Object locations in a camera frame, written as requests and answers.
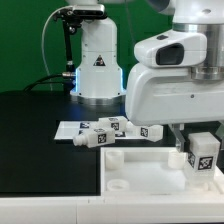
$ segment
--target warning label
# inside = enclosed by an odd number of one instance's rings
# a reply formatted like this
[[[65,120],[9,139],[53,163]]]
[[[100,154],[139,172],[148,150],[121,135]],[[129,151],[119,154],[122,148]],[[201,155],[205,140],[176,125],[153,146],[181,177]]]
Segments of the warning label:
[[[96,59],[93,66],[106,66],[101,55]]]

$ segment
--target black cable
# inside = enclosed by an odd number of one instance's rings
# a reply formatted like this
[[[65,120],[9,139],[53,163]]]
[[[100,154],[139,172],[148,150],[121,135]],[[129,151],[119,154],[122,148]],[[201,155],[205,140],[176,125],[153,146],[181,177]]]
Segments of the black cable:
[[[37,83],[37,84],[40,84],[40,83],[42,83],[43,81],[46,81],[46,80],[49,80],[49,79],[53,79],[53,78],[60,78],[60,77],[62,77],[62,74],[55,74],[55,75],[45,76],[45,77],[43,77],[43,78],[41,78],[41,79],[38,79],[36,82],[31,83],[31,84],[29,84],[28,86],[26,86],[26,87],[23,89],[23,91],[27,91],[27,89],[29,90],[32,86],[35,86],[36,83]]]
[[[26,88],[23,89],[23,91],[27,92],[27,91],[31,91],[35,86],[37,85],[46,85],[46,84],[67,84],[67,82],[62,82],[62,81],[58,81],[58,82],[35,82],[33,84],[28,85]]]
[[[38,79],[36,82],[43,82],[45,80],[51,79],[51,78],[58,78],[58,77],[62,77],[62,74],[55,74],[55,75],[49,75],[49,76],[45,76],[41,79]]]

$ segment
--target black table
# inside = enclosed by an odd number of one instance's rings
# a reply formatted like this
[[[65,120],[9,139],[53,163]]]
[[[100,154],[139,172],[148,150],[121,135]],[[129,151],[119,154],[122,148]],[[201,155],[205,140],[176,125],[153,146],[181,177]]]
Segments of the black table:
[[[0,197],[100,195],[100,147],[75,147],[54,140],[60,121],[96,121],[125,116],[124,105],[87,106],[63,92],[0,94]],[[218,122],[186,125],[186,132],[211,131]],[[163,140],[116,140],[109,147],[173,147],[165,126]],[[224,169],[224,154],[218,166]]]

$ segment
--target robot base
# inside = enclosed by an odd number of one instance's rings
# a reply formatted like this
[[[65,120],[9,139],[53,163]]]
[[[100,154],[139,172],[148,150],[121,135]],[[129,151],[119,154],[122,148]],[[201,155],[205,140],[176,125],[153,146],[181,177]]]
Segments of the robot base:
[[[82,96],[73,95],[71,93],[72,101],[88,105],[113,105],[125,102],[125,94],[121,94],[113,98],[86,98]]]

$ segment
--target white platform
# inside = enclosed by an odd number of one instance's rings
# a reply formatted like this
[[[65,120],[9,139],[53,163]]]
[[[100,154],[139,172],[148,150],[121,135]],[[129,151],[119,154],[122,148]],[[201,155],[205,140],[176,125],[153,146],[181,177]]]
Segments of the white platform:
[[[74,136],[79,135],[79,132],[83,129],[88,129],[91,122],[96,121],[61,121],[55,140],[72,140]],[[141,136],[135,136],[131,132],[115,132],[115,139],[144,139]]]
[[[0,223],[209,223],[224,222],[224,175],[216,168],[207,189],[185,188],[182,170],[167,166],[173,148],[119,148],[125,163],[105,168],[102,148],[102,195],[99,197],[1,198]],[[128,191],[108,191],[111,179],[129,182]]]

